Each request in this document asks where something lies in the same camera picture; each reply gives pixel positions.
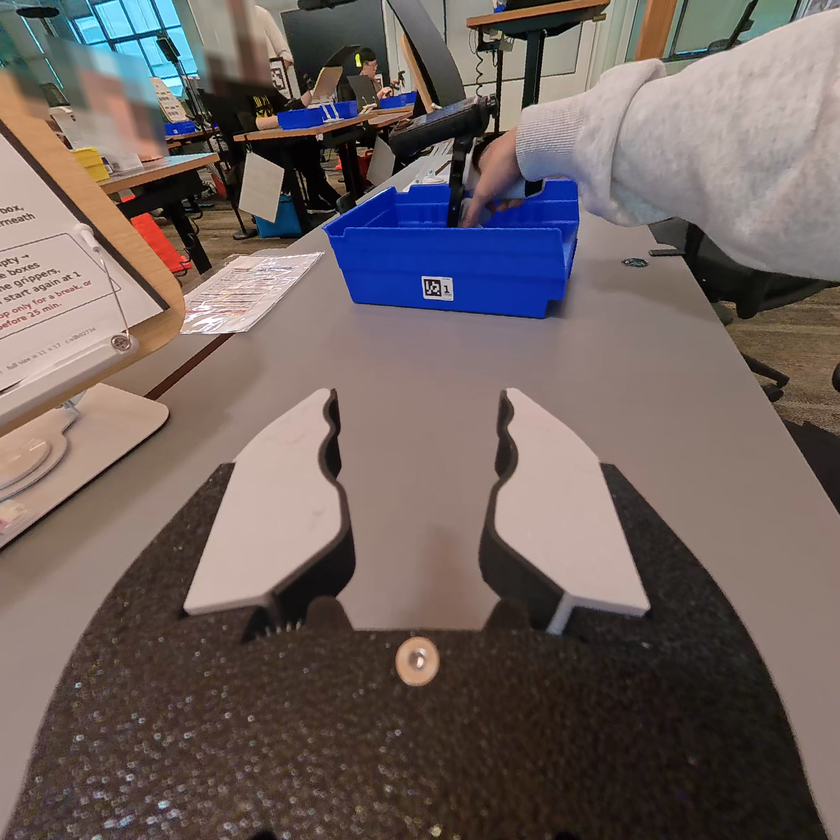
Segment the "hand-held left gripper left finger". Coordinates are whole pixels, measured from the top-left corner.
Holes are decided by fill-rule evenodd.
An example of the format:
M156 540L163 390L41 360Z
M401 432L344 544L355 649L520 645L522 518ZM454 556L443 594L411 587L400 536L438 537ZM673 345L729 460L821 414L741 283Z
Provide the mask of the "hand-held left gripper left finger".
M261 607L282 626L335 597L355 570L338 394L321 388L235 459L183 603L190 616Z

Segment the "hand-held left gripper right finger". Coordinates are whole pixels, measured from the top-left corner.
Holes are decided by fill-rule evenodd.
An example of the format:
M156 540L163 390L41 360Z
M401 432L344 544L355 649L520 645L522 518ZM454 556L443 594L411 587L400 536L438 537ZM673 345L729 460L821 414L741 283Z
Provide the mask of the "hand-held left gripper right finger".
M550 635L562 635L578 610L647 615L650 601L595 452L517 388L500 393L497 437L497 480L479 541L484 582Z

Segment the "blue plastic bin white tag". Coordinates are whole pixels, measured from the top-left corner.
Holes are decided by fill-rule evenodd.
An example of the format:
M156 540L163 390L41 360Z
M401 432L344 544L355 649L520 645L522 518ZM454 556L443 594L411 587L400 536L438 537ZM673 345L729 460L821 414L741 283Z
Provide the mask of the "blue plastic bin white tag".
M564 299L580 223L577 185L552 180L477 227L447 227L445 184L393 186L324 231L356 303L542 319Z

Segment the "person's right forearm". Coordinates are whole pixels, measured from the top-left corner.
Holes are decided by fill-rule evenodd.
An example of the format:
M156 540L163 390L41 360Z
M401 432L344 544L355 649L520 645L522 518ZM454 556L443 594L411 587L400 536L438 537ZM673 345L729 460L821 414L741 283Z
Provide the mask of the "person's right forearm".
M838 10L674 76L615 67L524 110L516 159L526 181L570 177L614 224L681 217L745 266L838 281Z

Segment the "person's right hand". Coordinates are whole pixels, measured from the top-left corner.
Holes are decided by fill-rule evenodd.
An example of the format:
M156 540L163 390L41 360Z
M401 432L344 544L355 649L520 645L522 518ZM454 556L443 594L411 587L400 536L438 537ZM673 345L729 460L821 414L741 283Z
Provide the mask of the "person's right hand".
M517 157L517 129L511 129L472 154L465 175L458 226L474 228L495 214L519 207L524 194L517 192L524 179Z

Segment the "grey hanging card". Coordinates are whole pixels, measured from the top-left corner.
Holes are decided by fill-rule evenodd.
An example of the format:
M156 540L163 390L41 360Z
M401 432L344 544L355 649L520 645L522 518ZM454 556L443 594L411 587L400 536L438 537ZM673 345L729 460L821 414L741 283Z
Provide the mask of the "grey hanging card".
M394 174L396 156L382 137L377 136L368 165L366 180L373 186L381 186Z
M238 209L268 223L277 220L285 169L248 151L239 188Z

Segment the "black curved panel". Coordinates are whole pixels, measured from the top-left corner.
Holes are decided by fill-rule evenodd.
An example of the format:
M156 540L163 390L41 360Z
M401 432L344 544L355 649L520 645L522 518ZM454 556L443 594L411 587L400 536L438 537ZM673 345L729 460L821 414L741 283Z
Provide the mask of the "black curved panel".
M455 59L424 3L387 3L404 34L404 55L419 100L414 109L415 116L464 100L466 91Z

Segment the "wooden edged office desk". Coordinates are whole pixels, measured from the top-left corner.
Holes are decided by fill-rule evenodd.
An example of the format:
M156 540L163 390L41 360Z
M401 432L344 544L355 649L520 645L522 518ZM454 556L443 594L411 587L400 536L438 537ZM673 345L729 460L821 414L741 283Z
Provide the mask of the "wooden edged office desk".
M358 140L364 132L387 128L410 118L412 113L413 107L377 110L350 119L330 121L305 129L284 130L276 128L240 133L234 136L234 141L254 144L268 140L291 141L322 136L327 148L338 150L346 191L353 199L358 199L364 194L366 185L366 181L361 174L356 151Z
M194 268L205 273L212 264L182 203L188 197L201 194L203 183L199 170L218 162L217 153L168 156L144 164L141 170L100 181L98 185L109 195L127 190L136 193L132 201L118 204L122 215L129 220L155 209L162 210L163 216L174 226Z

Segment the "large black screen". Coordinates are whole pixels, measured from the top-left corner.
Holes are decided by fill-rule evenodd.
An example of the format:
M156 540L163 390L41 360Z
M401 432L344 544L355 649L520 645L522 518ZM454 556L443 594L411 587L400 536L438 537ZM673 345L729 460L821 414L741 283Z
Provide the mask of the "large black screen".
M315 80L328 59L345 46L368 47L377 57L379 72L390 67L380 1L358 1L332 9L286 10L280 21L295 60L297 77Z

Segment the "wooden top standing desk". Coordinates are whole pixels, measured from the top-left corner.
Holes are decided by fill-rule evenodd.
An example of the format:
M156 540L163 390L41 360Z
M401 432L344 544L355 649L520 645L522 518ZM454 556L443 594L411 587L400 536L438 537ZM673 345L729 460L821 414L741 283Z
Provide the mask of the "wooden top standing desk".
M609 1L506 2L467 17L448 32L468 95L495 94L499 114L491 129L511 129L520 113L582 93L607 34Z

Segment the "blue storage crate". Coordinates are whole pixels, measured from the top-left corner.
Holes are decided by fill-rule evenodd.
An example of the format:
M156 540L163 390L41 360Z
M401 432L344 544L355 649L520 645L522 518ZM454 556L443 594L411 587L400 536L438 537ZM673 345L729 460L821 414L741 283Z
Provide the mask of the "blue storage crate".
M297 239L302 236L298 214L292 196L282 193L279 196L274 220L254 216L258 235L262 238Z

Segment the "instruction sheet on wooden stand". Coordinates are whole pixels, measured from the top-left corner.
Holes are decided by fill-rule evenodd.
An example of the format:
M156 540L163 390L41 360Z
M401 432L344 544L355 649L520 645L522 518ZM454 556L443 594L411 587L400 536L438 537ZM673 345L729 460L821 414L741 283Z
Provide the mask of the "instruction sheet on wooden stand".
M180 285L117 206L40 117L18 81L2 70L2 123L89 215L98 230L167 303L168 309L2 391L1 546L137 448L167 421L152 400L103 384L163 348L179 332Z

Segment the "laminated paper sheet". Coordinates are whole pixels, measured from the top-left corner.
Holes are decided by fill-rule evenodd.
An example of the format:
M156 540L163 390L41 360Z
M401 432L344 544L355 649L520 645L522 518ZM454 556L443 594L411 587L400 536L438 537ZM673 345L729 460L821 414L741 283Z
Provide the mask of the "laminated paper sheet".
M181 334L249 331L322 257L239 256L185 296Z

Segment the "wooden pillar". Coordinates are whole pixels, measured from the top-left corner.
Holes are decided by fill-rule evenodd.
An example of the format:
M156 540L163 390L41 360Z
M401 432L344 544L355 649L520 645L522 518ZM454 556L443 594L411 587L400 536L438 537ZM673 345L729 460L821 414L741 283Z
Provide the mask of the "wooden pillar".
M662 59L678 2L646 1L634 54L635 60Z

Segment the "red bag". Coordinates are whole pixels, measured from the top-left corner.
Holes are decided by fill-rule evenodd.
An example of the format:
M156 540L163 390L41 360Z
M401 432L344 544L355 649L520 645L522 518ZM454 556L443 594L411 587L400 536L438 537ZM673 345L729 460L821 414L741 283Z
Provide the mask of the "red bag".
M189 258L176 250L149 213L134 216L130 222L173 275L182 277L193 267Z

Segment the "black office chair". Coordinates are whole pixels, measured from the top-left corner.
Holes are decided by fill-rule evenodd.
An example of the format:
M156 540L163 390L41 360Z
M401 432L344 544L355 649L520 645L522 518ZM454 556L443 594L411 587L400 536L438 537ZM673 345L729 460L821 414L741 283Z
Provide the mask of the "black office chair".
M733 304L741 320L839 286L836 280L791 276L743 266L725 255L698 226L680 217L651 224L649 229L659 244L671 247L652 250L651 256L681 257L709 302Z

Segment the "printed instruction sheet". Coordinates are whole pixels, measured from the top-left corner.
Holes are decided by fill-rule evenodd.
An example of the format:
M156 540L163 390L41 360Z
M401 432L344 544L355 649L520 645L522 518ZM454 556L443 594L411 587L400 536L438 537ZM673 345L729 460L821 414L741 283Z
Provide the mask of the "printed instruction sheet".
M2 123L1 386L168 309Z

